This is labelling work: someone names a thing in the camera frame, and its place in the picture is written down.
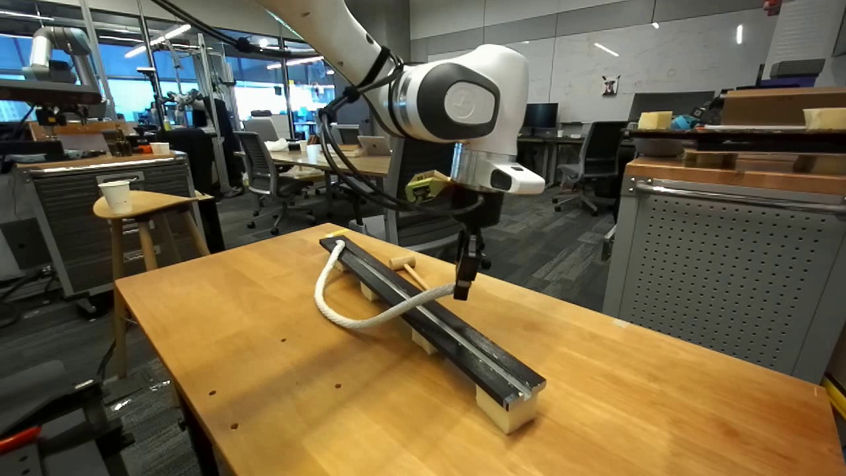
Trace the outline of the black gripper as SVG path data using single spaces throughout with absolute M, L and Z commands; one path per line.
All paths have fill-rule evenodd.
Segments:
M 471 287 L 471 268 L 468 268 L 468 257 L 475 257 L 475 271 L 486 271 L 491 268 L 491 260 L 482 252 L 484 248 L 484 238 L 482 230 L 491 227 L 499 223 L 501 215 L 501 193 L 482 193 L 482 190 L 471 190 L 463 186 L 453 188 L 453 219 L 459 224 L 459 238 L 458 238 L 458 262 L 454 262 L 454 286 L 453 286 L 453 295 L 466 301 L 468 299 L 468 287 Z

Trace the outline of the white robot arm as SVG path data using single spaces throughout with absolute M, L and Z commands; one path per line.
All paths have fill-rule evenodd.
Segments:
M 453 295 L 466 299 L 482 270 L 482 230 L 496 223 L 499 199 L 545 190 L 545 179 L 517 164 L 528 60 L 505 44 L 479 44 L 408 65 L 355 19 L 347 0 L 258 3 L 367 100 L 386 131 L 454 147 L 454 216 L 463 230 Z

